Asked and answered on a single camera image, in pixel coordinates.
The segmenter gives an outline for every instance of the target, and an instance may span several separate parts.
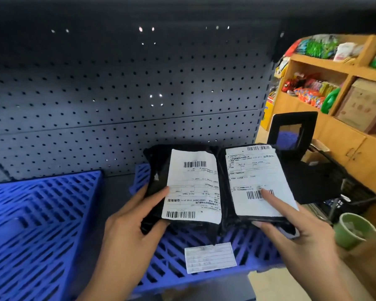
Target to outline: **chair backrest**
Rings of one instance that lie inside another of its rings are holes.
[[[300,161],[312,141],[318,112],[273,115],[267,143],[281,150],[285,160]]]

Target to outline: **person's left hand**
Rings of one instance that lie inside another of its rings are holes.
[[[77,301],[125,300],[144,276],[169,224],[161,219],[147,235],[142,234],[142,219],[169,193],[165,187],[144,199],[146,189],[147,185],[107,219],[95,271]]]

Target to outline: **wooden shelving unit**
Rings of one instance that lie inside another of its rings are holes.
[[[376,81],[376,69],[369,67],[370,62],[376,55],[376,35],[345,35],[343,42],[364,44],[361,54],[351,64],[305,55],[292,55],[286,74],[280,82],[273,113],[319,111],[314,138],[328,146],[333,157],[352,176],[376,192],[376,135],[368,135],[358,131],[335,118],[336,111],[357,78]],[[329,114],[323,114],[319,109],[281,91],[285,81],[292,78],[294,73],[318,71],[323,73],[324,79],[342,83],[341,91]]]

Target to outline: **small cardboard box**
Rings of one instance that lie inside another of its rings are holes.
[[[336,117],[362,132],[376,133],[376,82],[355,81]]]
[[[305,155],[302,157],[301,161],[306,162],[310,166],[315,166],[320,163],[329,162],[329,160],[326,157],[324,157],[318,151],[313,149],[312,146],[327,154],[331,154],[330,149],[327,146],[325,146],[320,140],[312,139],[311,146],[308,150],[306,150]]]

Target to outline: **person's right hand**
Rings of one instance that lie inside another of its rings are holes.
[[[265,189],[262,197],[300,232],[289,240],[270,223],[253,222],[269,237],[281,254],[288,271],[313,301],[352,300],[340,275],[334,231],[329,224],[298,205],[299,211]]]

